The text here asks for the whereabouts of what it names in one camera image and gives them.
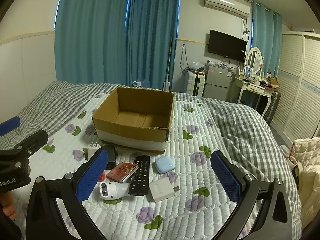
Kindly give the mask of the person left hand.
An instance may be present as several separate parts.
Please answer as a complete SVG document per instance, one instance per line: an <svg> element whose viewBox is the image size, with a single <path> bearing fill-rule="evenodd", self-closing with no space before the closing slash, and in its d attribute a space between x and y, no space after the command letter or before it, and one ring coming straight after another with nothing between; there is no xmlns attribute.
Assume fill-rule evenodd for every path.
<svg viewBox="0 0 320 240"><path fill-rule="evenodd" d="M3 213L11 220L16 219L16 209L11 192L1 193L0 196Z"/></svg>

